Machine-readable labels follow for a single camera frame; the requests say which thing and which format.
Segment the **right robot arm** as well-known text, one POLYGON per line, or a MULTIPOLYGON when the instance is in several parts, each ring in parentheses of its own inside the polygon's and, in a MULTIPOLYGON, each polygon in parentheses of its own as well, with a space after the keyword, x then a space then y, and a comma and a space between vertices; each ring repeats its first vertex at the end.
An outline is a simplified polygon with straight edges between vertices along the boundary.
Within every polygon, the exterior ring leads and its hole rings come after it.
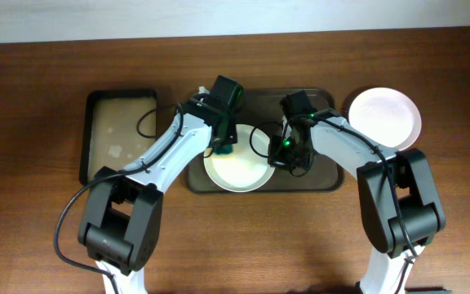
POLYGON ((372 245, 360 293, 404 293, 416 260, 446 226, 431 168, 419 149, 399 151, 353 128, 334 109, 317 110, 305 91, 280 101, 282 134, 273 136, 268 163, 309 172, 320 154, 358 184, 361 221, 372 245))

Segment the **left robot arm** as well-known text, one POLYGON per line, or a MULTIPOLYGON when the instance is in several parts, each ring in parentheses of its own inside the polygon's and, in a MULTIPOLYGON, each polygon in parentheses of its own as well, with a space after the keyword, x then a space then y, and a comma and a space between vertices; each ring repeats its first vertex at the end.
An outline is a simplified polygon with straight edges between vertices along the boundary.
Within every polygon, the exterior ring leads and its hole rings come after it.
POLYGON ((171 125, 119 171, 101 168, 88 194, 78 241, 95 260, 108 293, 141 293, 140 274, 157 245, 163 195, 190 161, 236 143, 243 87, 219 76, 212 88, 176 106, 171 125))

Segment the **green yellow sponge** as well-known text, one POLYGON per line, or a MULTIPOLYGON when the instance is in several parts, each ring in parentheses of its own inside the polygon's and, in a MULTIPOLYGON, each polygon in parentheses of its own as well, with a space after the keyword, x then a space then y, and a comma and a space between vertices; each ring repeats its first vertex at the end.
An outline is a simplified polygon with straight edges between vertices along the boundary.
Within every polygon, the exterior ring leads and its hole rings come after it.
POLYGON ((234 151, 233 144, 217 145, 213 148, 214 155, 230 155, 234 151))

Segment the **white plate top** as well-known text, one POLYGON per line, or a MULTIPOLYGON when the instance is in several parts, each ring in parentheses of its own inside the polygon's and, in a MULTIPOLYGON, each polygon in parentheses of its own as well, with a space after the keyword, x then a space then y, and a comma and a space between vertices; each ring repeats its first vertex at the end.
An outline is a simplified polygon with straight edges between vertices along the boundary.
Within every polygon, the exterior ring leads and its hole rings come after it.
POLYGON ((388 87, 359 93, 348 107, 350 125, 387 147, 408 149, 419 138, 422 118, 406 94, 388 87))

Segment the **white plate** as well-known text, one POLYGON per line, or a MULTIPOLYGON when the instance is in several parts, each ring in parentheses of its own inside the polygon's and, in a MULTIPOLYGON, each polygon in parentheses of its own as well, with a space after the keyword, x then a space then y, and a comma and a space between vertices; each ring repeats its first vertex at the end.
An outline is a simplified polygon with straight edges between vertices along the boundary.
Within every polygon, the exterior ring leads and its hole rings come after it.
POLYGON ((419 138, 422 118, 406 94, 388 87, 359 93, 348 107, 350 125, 387 147, 408 149, 419 138))
POLYGON ((233 144, 230 155, 210 155, 203 159, 206 174, 220 188, 230 192, 245 193, 266 184, 275 172, 267 158, 270 139, 260 129, 251 125, 237 124, 238 142, 233 144))

